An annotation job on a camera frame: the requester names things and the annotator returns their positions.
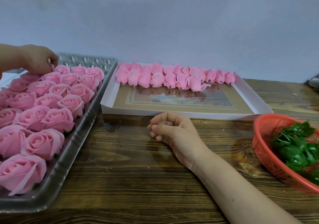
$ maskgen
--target basket rim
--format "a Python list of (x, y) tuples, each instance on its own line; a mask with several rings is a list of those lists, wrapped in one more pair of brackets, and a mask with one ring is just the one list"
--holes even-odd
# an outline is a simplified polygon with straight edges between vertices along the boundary
[[(254, 121), (254, 133), (255, 133), (255, 136), (257, 137), (257, 140), (259, 141), (259, 143), (262, 145), (262, 147), (267, 152), (267, 154), (270, 155), (271, 159), (273, 160), (273, 162), (275, 162), (275, 164), (277, 166), (279, 166), (281, 169), (283, 169), (287, 174), (289, 174), (293, 179), (297, 180), (302, 185), (319, 193), (319, 186), (315, 185), (314, 183), (311, 183), (309, 180), (305, 179), (304, 177), (302, 177), (301, 175), (297, 174), (295, 171), (290, 169), (268, 148), (268, 146), (266, 145), (265, 141), (263, 140), (263, 138), (261, 137), (261, 134), (259, 132), (260, 122), (261, 122), (261, 120), (263, 120), (265, 118), (286, 118), (286, 119), (293, 120), (293, 121), (296, 121), (299, 123), (303, 123), (305, 121), (300, 120), (300, 119), (295, 118), (295, 117), (283, 115), (283, 114), (266, 113), (266, 114), (262, 114), (262, 115), (258, 116), (256, 118), (256, 120)], [(316, 135), (319, 135), (319, 130), (317, 128), (315, 130), (315, 133), (316, 133)]]

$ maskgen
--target pile of green leaves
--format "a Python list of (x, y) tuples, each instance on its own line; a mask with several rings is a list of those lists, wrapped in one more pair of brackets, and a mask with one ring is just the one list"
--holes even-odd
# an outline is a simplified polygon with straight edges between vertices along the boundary
[(273, 138), (277, 156), (293, 171), (319, 186), (319, 142), (308, 143), (315, 132), (309, 122), (296, 122)]

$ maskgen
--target hand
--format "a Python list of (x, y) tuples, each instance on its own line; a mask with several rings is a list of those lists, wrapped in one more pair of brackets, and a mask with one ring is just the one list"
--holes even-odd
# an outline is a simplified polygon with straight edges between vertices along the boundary
[(210, 151), (188, 117), (165, 112), (154, 117), (147, 128), (152, 137), (168, 144), (179, 162), (191, 171), (195, 170), (201, 154)]
[(49, 59), (51, 64), (56, 67), (59, 63), (58, 56), (44, 46), (37, 45), (23, 45), (19, 46), (22, 51), (23, 58), (25, 62), (23, 64), (23, 69), (28, 70), (33, 73), (47, 74), (52, 72)]

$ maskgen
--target box of pink flowers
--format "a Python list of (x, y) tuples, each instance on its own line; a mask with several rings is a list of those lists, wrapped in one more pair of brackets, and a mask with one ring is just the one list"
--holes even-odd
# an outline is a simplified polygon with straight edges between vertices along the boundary
[(121, 62), (101, 101), (104, 114), (254, 120), (273, 113), (233, 71)]
[(115, 58), (59, 54), (46, 75), (17, 74), (0, 91), (0, 213), (55, 199), (100, 110)]

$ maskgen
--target table surface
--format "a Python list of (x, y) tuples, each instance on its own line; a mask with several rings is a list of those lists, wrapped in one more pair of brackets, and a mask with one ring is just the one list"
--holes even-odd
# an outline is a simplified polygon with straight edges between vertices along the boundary
[[(319, 127), (319, 94), (298, 83), (246, 80), (274, 110)], [(151, 117), (99, 114), (53, 205), (0, 223), (228, 223), (198, 179), (149, 136)], [(274, 178), (251, 146), (253, 122), (193, 119), (205, 144), (303, 223), (319, 223), (319, 195)]]

